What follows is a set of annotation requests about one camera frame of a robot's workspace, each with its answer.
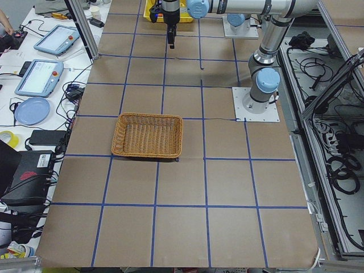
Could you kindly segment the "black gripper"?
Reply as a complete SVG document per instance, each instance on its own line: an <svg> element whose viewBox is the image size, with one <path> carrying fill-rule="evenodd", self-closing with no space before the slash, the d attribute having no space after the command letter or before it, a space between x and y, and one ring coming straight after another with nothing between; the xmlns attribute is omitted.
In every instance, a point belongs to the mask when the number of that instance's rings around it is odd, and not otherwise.
<svg viewBox="0 0 364 273"><path fill-rule="evenodd" d="M180 1L162 0L163 20L167 25L167 41L170 49L175 48L177 25L180 21Z"/></svg>

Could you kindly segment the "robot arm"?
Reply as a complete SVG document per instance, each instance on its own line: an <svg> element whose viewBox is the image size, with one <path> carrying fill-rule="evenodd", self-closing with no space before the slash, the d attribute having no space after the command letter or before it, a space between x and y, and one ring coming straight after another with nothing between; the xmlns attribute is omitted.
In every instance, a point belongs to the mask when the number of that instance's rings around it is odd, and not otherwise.
<svg viewBox="0 0 364 273"><path fill-rule="evenodd" d="M262 105L270 98L257 86L257 72L254 69L270 67L275 62L276 54L283 38L295 18L314 9L317 1L186 1L188 14L200 19L208 13L216 14L257 14L269 15L267 28L259 48L249 60L252 88L251 100Z"/></svg>
<svg viewBox="0 0 364 273"><path fill-rule="evenodd" d="M259 20L254 19L251 14L228 14L227 22L234 29L249 30L251 27L260 27Z"/></svg>

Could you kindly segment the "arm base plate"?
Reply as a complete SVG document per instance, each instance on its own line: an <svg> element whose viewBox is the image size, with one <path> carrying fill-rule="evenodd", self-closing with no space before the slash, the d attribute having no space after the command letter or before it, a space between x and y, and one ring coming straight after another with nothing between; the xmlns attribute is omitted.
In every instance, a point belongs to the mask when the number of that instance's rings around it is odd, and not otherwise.
<svg viewBox="0 0 364 273"><path fill-rule="evenodd" d="M256 102L250 97L249 87L232 87L235 120L238 122L280 122L275 97L267 102Z"/></svg>
<svg viewBox="0 0 364 273"><path fill-rule="evenodd" d="M230 39L251 39L257 40L259 38L257 26L253 18L242 21L244 17L234 17L234 24L228 20L228 16L222 17L225 38Z"/></svg>

